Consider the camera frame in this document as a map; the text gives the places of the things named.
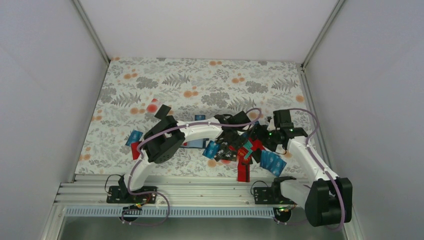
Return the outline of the navy blue card holder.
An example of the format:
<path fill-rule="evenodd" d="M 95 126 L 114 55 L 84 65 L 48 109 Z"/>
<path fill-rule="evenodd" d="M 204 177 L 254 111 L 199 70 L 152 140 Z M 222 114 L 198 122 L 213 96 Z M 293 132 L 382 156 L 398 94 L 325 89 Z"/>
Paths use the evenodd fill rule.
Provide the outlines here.
<path fill-rule="evenodd" d="M 186 149 L 205 149 L 207 147 L 208 141 L 208 138 L 191 140 L 184 142 L 180 147 Z"/>

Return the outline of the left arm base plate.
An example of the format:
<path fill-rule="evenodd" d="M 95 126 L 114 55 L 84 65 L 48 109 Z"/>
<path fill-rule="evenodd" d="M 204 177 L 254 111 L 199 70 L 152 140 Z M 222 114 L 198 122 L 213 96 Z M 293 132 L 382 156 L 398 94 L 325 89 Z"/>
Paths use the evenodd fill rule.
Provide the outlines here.
<path fill-rule="evenodd" d="M 110 186 L 107 193 L 108 204 L 154 204 L 157 198 L 155 193 L 132 195 L 120 186 Z"/>

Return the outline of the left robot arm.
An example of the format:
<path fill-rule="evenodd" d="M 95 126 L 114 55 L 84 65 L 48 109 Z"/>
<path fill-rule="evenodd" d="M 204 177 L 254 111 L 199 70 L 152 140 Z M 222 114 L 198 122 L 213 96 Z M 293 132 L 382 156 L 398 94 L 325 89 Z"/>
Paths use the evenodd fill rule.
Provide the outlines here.
<path fill-rule="evenodd" d="M 218 114 L 198 121 L 177 121 L 172 115 L 162 116 L 135 147 L 138 158 L 130 172 L 120 177 L 118 198 L 134 202 L 143 194 L 140 190 L 152 169 L 172 159 L 184 143 L 202 139 L 224 140 L 239 147 L 245 143 L 241 135 L 254 125 L 255 120 L 249 119 L 244 111 L 235 115 Z"/>

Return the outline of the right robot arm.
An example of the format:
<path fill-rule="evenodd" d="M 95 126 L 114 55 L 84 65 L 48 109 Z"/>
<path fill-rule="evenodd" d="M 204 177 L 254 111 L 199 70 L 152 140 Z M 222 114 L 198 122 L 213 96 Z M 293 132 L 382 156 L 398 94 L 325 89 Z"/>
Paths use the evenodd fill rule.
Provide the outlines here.
<path fill-rule="evenodd" d="M 304 209 L 310 225 L 326 226 L 332 231 L 351 221 L 351 181 L 327 166 L 310 143 L 312 135 L 294 126 L 289 109 L 274 111 L 270 124 L 256 125 L 252 137 L 264 147 L 253 152 L 253 159 L 275 175 L 271 186 L 253 189 L 256 204 L 295 204 Z M 284 161 L 276 153 L 278 146 L 297 160 L 308 184 L 293 176 L 281 176 Z"/>

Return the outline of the lone blue credit card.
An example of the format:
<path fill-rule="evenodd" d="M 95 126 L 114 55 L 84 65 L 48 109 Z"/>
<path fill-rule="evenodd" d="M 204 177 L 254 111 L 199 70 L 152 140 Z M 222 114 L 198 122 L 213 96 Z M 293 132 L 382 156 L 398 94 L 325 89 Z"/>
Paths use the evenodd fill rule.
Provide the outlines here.
<path fill-rule="evenodd" d="M 204 114 L 196 114 L 194 116 L 194 120 L 195 121 L 203 121 L 203 120 L 206 120 L 206 116 Z"/>

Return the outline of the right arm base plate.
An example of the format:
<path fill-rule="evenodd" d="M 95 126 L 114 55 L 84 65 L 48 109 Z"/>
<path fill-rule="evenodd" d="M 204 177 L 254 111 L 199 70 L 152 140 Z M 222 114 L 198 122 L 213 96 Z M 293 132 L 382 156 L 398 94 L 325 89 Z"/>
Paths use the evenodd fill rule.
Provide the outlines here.
<path fill-rule="evenodd" d="M 256 205 L 292 205 L 288 198 L 285 198 L 281 191 L 272 187 L 254 187 L 253 198 Z"/>

